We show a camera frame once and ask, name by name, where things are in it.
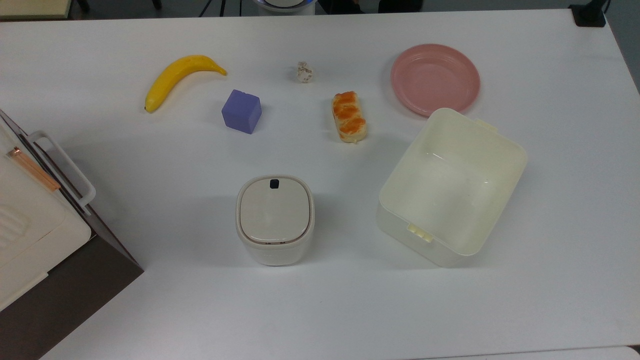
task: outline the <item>box handle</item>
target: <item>box handle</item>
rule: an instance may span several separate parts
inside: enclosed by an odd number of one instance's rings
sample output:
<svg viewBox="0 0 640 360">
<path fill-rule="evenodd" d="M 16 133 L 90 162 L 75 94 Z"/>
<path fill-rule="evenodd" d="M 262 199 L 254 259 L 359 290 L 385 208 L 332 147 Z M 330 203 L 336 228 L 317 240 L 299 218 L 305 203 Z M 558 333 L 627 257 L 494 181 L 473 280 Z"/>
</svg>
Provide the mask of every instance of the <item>box handle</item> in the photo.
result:
<svg viewBox="0 0 640 360">
<path fill-rule="evenodd" d="M 95 197 L 95 188 L 93 187 L 93 184 L 91 184 L 91 182 L 89 182 L 89 179 L 87 179 L 86 176 L 84 176 L 84 174 L 76 166 L 76 164 L 74 164 L 74 162 L 71 160 L 71 158 L 69 158 L 69 155 L 67 155 L 67 153 L 60 147 L 60 145 L 58 145 L 57 142 L 55 142 L 51 137 L 49 137 L 49 135 L 47 135 L 47 133 L 45 133 L 42 130 L 38 130 L 38 131 L 35 131 L 34 133 L 30 134 L 29 136 L 27 136 L 27 140 L 29 140 L 29 142 L 31 142 L 31 143 L 35 143 L 36 141 L 38 141 L 38 140 L 40 140 L 42 138 L 45 138 L 45 139 L 47 139 L 48 141 L 51 142 L 53 147 L 56 148 L 56 150 L 60 153 L 62 158 L 68 163 L 68 165 L 71 167 L 71 169 L 73 169 L 73 171 L 76 172 L 76 174 L 78 175 L 80 180 L 87 187 L 87 189 L 88 189 L 87 193 L 85 195 L 83 195 L 79 199 L 76 197 L 74 192 L 69 191 L 69 194 L 71 194 L 71 196 L 73 196 L 75 198 L 75 200 L 78 203 L 78 205 L 80 205 L 81 207 L 85 207 Z"/>
<path fill-rule="evenodd" d="M 417 236 L 423 238 L 424 241 L 426 241 L 428 243 L 431 243 L 433 241 L 433 235 L 427 233 L 425 230 L 422 230 L 421 228 L 417 227 L 416 225 L 409 224 L 409 226 L 406 229 L 411 231 L 412 233 L 416 234 Z"/>
<path fill-rule="evenodd" d="M 485 128 L 485 129 L 487 129 L 489 131 L 493 131 L 494 133 L 498 132 L 498 129 L 495 126 L 493 126 L 491 124 L 487 124 L 487 123 L 485 123 L 484 121 L 482 121 L 480 119 L 476 119 L 476 124 L 482 126 L 483 128 Z"/>
</svg>

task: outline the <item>purple cube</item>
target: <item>purple cube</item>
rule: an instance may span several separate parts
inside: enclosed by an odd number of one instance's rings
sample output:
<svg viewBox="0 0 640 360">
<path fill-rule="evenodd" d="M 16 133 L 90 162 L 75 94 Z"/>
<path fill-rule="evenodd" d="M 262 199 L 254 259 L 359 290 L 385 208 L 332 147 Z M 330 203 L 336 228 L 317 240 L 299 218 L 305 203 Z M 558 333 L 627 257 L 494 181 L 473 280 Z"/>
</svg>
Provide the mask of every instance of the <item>purple cube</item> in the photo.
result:
<svg viewBox="0 0 640 360">
<path fill-rule="evenodd" d="M 260 98 L 242 91 L 233 90 L 222 107 L 225 125 L 251 134 L 262 115 Z"/>
</svg>

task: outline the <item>plastic plate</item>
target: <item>plastic plate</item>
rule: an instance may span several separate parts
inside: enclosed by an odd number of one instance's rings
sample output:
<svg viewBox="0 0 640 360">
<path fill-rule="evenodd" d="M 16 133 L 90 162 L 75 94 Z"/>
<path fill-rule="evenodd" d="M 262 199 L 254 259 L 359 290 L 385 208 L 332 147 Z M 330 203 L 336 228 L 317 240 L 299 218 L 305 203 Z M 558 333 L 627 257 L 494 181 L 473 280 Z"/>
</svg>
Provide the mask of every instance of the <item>plastic plate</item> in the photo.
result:
<svg viewBox="0 0 640 360">
<path fill-rule="evenodd" d="M 458 50 L 422 44 L 398 56 L 391 69 L 391 85 L 401 103 L 428 117 L 439 108 L 465 111 L 480 92 L 480 75 Z"/>
</svg>

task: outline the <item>black stand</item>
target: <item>black stand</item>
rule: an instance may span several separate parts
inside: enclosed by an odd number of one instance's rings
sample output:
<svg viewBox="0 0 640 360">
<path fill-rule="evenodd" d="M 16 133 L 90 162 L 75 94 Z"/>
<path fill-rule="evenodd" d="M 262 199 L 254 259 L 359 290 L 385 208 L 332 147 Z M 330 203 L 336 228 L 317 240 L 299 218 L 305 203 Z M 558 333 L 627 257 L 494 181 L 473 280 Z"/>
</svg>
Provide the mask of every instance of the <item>black stand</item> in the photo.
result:
<svg viewBox="0 0 640 360">
<path fill-rule="evenodd" d="M 602 6 L 607 0 L 592 0 L 587 5 L 570 5 L 573 21 L 581 28 L 604 28 L 607 21 L 602 13 Z"/>
</svg>

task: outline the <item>yellow banana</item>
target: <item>yellow banana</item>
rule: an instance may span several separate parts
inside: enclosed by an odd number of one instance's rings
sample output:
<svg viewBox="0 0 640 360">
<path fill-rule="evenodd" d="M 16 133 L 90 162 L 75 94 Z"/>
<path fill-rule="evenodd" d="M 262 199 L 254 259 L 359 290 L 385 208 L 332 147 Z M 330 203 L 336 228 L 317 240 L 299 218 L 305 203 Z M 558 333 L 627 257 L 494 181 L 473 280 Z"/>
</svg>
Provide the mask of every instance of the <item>yellow banana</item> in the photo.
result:
<svg viewBox="0 0 640 360">
<path fill-rule="evenodd" d="M 169 95 L 171 89 L 185 76 L 196 71 L 215 71 L 227 75 L 225 69 L 204 55 L 189 55 L 175 60 L 162 71 L 162 74 L 149 89 L 145 100 L 145 110 L 149 113 L 156 111 Z"/>
</svg>

